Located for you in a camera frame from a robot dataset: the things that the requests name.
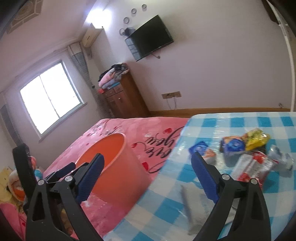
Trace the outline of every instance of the ceiling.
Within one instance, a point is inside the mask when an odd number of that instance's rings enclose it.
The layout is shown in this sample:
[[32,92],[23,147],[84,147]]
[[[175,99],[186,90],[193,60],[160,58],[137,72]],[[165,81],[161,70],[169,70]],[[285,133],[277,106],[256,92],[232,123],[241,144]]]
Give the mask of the ceiling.
[[0,92],[17,75],[55,50],[82,38],[85,19],[94,6],[108,0],[43,0],[40,15],[24,22],[0,39]]
[[25,22],[41,14],[43,0],[28,0],[14,16],[7,27],[7,33],[11,33]]

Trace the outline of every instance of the pink blanket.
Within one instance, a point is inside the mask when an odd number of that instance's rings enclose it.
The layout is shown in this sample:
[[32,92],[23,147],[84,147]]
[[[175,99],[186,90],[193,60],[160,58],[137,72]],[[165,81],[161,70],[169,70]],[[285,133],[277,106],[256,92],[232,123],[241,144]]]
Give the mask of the pink blanket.
[[[103,119],[69,146],[44,172],[44,176],[70,162],[76,162],[89,147],[106,135],[121,132],[126,135],[128,145],[132,147],[139,161],[146,162],[144,165],[148,166],[153,180],[157,170],[164,165],[174,148],[187,121],[187,118],[172,117]],[[111,231],[127,214],[93,194],[81,206],[101,236]]]
[[23,213],[19,213],[16,207],[10,203],[1,203],[0,209],[3,212],[6,220],[9,222],[10,226],[17,233],[17,235],[20,236],[22,240],[25,240],[27,220],[26,215]]

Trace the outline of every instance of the wooden cabinet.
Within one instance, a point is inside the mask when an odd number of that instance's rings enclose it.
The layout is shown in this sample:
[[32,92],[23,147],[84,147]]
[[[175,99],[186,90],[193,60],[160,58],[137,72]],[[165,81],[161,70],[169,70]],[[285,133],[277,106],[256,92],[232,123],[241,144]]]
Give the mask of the wooden cabinet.
[[120,84],[103,93],[116,118],[148,117],[149,110],[130,73]]

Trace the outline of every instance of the yellow snack bag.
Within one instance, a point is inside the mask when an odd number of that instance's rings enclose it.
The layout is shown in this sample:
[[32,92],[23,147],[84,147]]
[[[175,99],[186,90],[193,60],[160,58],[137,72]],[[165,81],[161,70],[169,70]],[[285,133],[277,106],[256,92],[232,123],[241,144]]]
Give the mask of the yellow snack bag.
[[253,150],[257,147],[265,145],[270,139],[270,135],[264,133],[259,128],[253,129],[242,136],[242,140],[246,144],[246,150]]

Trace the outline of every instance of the window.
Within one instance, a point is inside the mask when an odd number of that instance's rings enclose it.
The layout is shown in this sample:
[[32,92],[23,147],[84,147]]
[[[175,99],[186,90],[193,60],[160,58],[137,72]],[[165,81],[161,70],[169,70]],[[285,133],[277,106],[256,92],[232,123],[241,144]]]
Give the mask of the window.
[[20,93],[40,134],[82,105],[61,62],[30,81]]

